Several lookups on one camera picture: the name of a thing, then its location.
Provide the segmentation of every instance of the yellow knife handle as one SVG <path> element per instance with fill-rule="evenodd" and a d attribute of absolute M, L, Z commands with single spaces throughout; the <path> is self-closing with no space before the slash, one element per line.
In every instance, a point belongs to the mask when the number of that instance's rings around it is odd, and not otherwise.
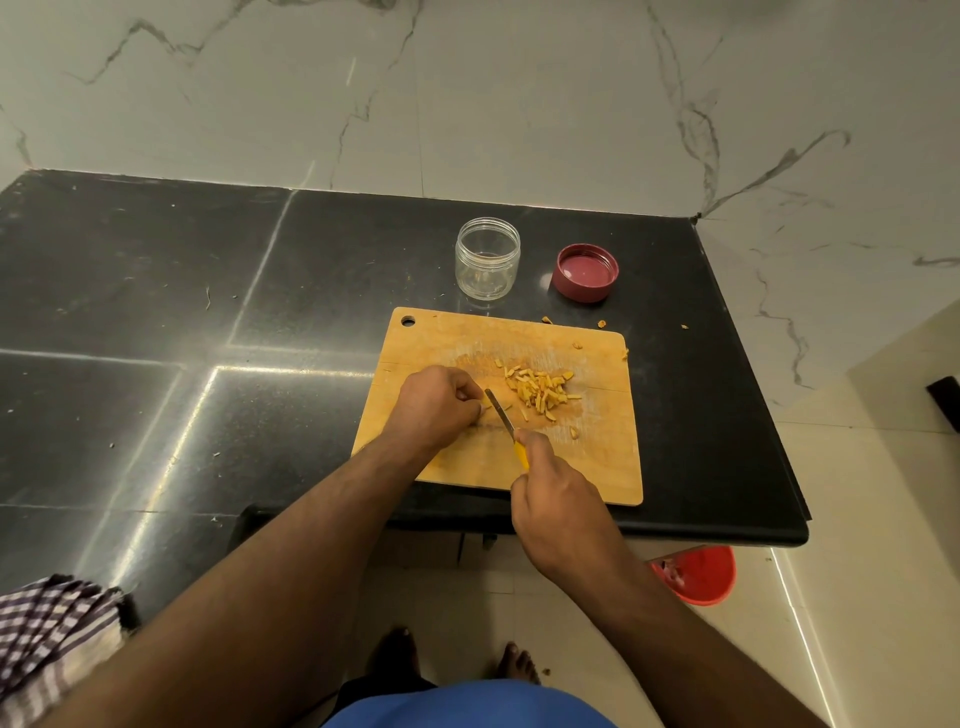
<path fill-rule="evenodd" d="M 530 463 L 527 462 L 527 448 L 514 440 L 514 451 L 516 452 L 516 457 L 520 460 L 520 465 L 523 466 L 523 470 L 530 470 Z"/>

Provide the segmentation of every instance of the checkered towel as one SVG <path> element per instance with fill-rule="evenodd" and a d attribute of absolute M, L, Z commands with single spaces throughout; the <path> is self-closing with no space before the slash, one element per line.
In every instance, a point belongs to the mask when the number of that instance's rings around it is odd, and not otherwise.
<path fill-rule="evenodd" d="M 0 728 L 39 720 L 123 645 L 123 597 L 61 574 L 0 596 Z"/>

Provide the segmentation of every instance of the hand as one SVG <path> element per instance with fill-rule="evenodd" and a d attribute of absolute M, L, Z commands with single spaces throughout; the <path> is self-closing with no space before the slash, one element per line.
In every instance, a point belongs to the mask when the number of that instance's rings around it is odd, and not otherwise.
<path fill-rule="evenodd" d="M 462 369 L 435 364 L 407 377 L 383 434 L 432 458 L 480 417 L 483 390 Z"/>
<path fill-rule="evenodd" d="M 545 435 L 516 431 L 530 472 L 514 481 L 514 529 L 538 571 L 576 598 L 636 566 L 596 486 L 553 453 Z"/>

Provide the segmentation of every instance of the red bucket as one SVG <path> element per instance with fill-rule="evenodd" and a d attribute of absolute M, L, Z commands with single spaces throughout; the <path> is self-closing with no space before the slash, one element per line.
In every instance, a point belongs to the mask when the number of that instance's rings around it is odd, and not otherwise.
<path fill-rule="evenodd" d="M 689 604 L 710 607 L 730 596 L 736 562 L 729 546 L 708 546 L 650 562 L 657 576 Z"/>

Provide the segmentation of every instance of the left hand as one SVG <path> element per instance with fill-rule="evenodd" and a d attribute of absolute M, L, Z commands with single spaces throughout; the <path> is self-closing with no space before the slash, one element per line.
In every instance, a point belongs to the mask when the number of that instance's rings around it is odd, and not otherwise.
<path fill-rule="evenodd" d="M 383 434 L 432 458 L 480 417 L 483 390 L 462 369 L 435 364 L 407 377 Z"/>

